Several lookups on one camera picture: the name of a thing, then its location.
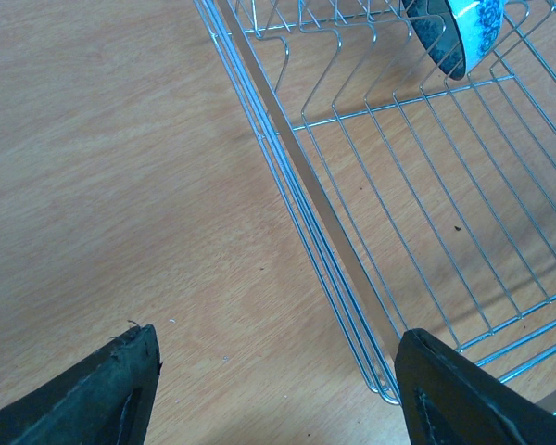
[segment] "wire rack frame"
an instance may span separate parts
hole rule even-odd
[[[416,56],[416,63],[412,67],[402,72],[393,88],[390,79],[395,71],[395,64],[405,57],[412,43],[416,41],[415,36],[412,35],[412,19],[403,15],[401,3],[393,4],[387,1],[345,3],[341,0],[338,3],[334,0],[329,3],[324,2],[317,8],[315,4],[319,3],[318,0],[306,2],[301,0],[298,4],[288,3],[285,0],[268,0],[264,5],[256,0],[248,4],[236,0],[232,5],[225,0],[220,0],[218,5],[210,0],[195,0],[195,3],[234,84],[336,319],[371,390],[381,394],[388,402],[398,403],[398,387],[390,358],[395,357],[400,335],[409,327],[413,327],[414,323],[406,320],[404,310],[398,304],[398,294],[387,283],[386,271],[378,265],[380,260],[377,258],[378,255],[375,255],[375,246],[365,239],[366,236],[363,236],[363,229],[355,220],[355,210],[347,203],[346,192],[341,190],[337,173],[332,172],[330,154],[324,153],[322,145],[318,142],[321,139],[318,132],[322,128],[334,128],[336,125],[339,129],[347,149],[360,166],[360,171],[366,179],[365,184],[368,184],[368,188],[373,191],[373,198],[376,198],[380,205],[379,210],[389,222],[397,242],[409,259],[409,264],[418,274],[424,294],[436,306],[446,327],[449,342],[454,344],[458,351],[465,352],[474,346],[486,343],[483,340],[511,328],[525,317],[556,301],[556,292],[548,291],[543,273],[537,270],[536,264],[532,264],[531,252],[526,251],[521,240],[516,239],[512,234],[511,228],[504,221],[504,215],[498,211],[498,204],[489,197],[481,178],[471,168],[469,157],[456,144],[456,134],[446,125],[446,116],[437,103],[445,97],[451,101],[456,113],[463,117],[466,131],[471,133],[475,143],[483,150],[489,169],[498,176],[507,189],[508,195],[514,201],[513,204],[522,213],[522,218],[530,223],[538,244],[551,256],[550,269],[556,270],[556,239],[548,234],[549,227],[539,222],[539,215],[532,211],[528,200],[519,193],[521,191],[519,185],[514,183],[513,177],[506,172],[505,166],[498,160],[495,150],[490,147],[486,136],[474,122],[470,106],[465,104],[462,97],[467,91],[474,94],[471,103],[477,103],[481,108],[480,113],[488,116],[491,128],[499,134],[506,150],[512,153],[512,162],[520,166],[523,176],[543,199],[547,211],[552,212],[551,219],[555,224],[550,228],[555,227],[556,186],[549,186],[545,178],[546,174],[541,177],[539,169],[536,170],[532,166],[531,155],[514,143],[510,128],[499,118],[498,103],[490,102],[487,95],[487,88],[497,89],[497,95],[502,99],[502,106],[512,113],[521,127],[521,132],[528,137],[529,145],[535,149],[539,157],[544,159],[545,168],[551,170],[556,183],[556,120],[551,113],[548,113],[547,104],[537,100],[538,92],[533,91],[509,63],[512,53],[525,49],[543,71],[544,76],[548,77],[545,82],[551,83],[556,90],[556,70],[546,55],[536,48],[532,39],[536,32],[544,26],[549,26],[552,19],[556,19],[556,5],[553,2],[539,0],[537,6],[543,5],[545,8],[540,10],[538,7],[536,14],[532,13],[531,4],[534,2],[509,2],[505,14],[504,33],[501,34],[485,61],[467,76],[465,82],[454,83],[447,77],[442,81],[436,79],[437,66],[432,62],[429,65],[428,57],[428,53],[433,48],[427,48]],[[440,15],[432,14],[420,19],[431,20],[439,29],[438,39],[444,38],[445,21]],[[341,107],[340,103],[345,102],[347,88],[358,80],[363,64],[371,55],[379,52],[379,39],[382,38],[383,30],[392,24],[406,27],[404,40],[400,43],[396,54],[386,63],[384,62],[383,69],[373,76],[372,82],[365,85],[366,88],[360,96],[360,107],[344,109],[346,107]],[[354,69],[347,78],[337,88],[332,88],[327,107],[323,104],[323,109],[328,110],[329,113],[312,112],[310,108],[315,98],[325,97],[322,87],[329,82],[330,73],[336,70],[336,61],[344,45],[343,35],[351,28],[363,28],[368,31],[371,37],[365,38],[368,43],[367,49],[353,65]],[[330,33],[335,38],[334,55],[310,89],[302,107],[299,108],[298,118],[287,111],[279,100],[291,59],[289,38],[296,33]],[[269,74],[253,48],[255,42],[264,41],[279,42],[283,48],[280,56],[277,53],[274,55],[274,58],[281,59],[281,63],[277,64],[273,83],[270,82]],[[478,70],[485,72],[486,76],[474,75]],[[418,76],[419,80],[416,80],[416,74],[421,74]],[[438,87],[432,87],[432,80],[436,80]],[[409,83],[414,86],[412,90],[414,94],[409,94],[408,89],[405,88]],[[513,91],[515,88],[521,95],[521,100],[515,100]],[[379,91],[388,91],[389,100],[384,100],[380,95],[375,97],[373,92]],[[543,122],[545,133],[552,139],[552,150],[548,149],[547,135],[541,137],[538,134],[538,127],[530,124],[520,108],[524,101],[528,108],[536,112],[537,120]],[[452,187],[448,186],[447,176],[437,169],[437,161],[433,159],[429,150],[429,142],[423,138],[423,129],[419,128],[412,116],[411,107],[416,104],[421,104],[430,112],[433,124],[440,129],[441,137],[447,141],[450,153],[455,155],[458,165],[463,168],[464,174],[469,179],[472,191],[479,197],[483,209],[494,220],[497,230],[505,238],[505,243],[511,247],[512,256],[520,263],[522,281],[530,282],[537,288],[541,295],[539,301],[523,307],[524,302],[513,295],[514,284],[508,282],[506,273],[498,267],[494,256],[487,252],[488,247],[483,242],[481,233],[476,227],[470,225],[470,216],[454,197]],[[390,132],[380,119],[380,113],[390,111],[398,114],[405,125],[404,131],[411,134],[416,143],[416,156],[421,155],[421,162],[431,172],[457,221],[460,222],[460,230],[471,239],[473,251],[479,255],[482,268],[488,270],[489,276],[512,307],[513,314],[503,318],[499,323],[489,320],[486,305],[482,304],[478,292],[474,290],[472,277],[463,270],[464,262],[456,258],[446,237],[440,233],[429,206],[424,203],[420,189],[412,180],[411,172],[404,166],[395,144],[391,142]],[[423,271],[423,261],[417,258],[416,249],[404,236],[399,220],[389,209],[386,197],[372,178],[371,167],[365,162],[363,153],[354,141],[355,136],[348,122],[357,119],[373,121],[374,129],[381,137],[386,153],[393,161],[392,165],[397,167],[402,183],[406,185],[413,198],[416,213],[422,215],[427,228],[435,237],[441,256],[447,258],[449,267],[456,274],[456,280],[459,280],[464,293],[471,301],[472,312],[477,314],[483,323],[484,329],[481,333],[464,339],[457,332],[450,320],[451,317],[446,314],[446,301],[441,298],[436,286],[430,283],[431,277],[428,273]],[[301,143],[302,137],[306,138],[307,146]],[[487,366],[525,345],[533,344],[532,342],[545,336],[554,328],[556,328],[556,316],[550,321],[546,320],[544,324],[539,324],[526,335],[513,338],[500,348],[484,350],[486,353],[480,354],[474,362],[480,366]],[[499,380],[503,383],[510,382],[554,354],[556,354],[556,342],[549,348],[539,350],[533,356],[527,357],[519,366],[503,371],[499,375]],[[549,411],[556,413],[556,391],[540,403]]]

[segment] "floral pattern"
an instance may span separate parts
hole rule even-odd
[[[481,42],[478,46],[480,57],[486,54],[499,37],[502,21],[502,7],[500,0],[482,0],[476,7],[478,13],[478,24],[482,26]]]

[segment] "dish rack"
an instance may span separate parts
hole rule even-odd
[[[423,327],[556,413],[556,4],[461,81],[398,0],[195,4],[369,388]]]

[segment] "wire rack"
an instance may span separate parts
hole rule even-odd
[[[452,81],[429,57],[441,12],[195,3],[369,388],[398,403],[420,326],[556,413],[556,4],[510,0]]]

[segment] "wooden surface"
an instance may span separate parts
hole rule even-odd
[[[147,443],[408,443],[194,5],[2,3],[0,408],[127,320],[164,361]]]

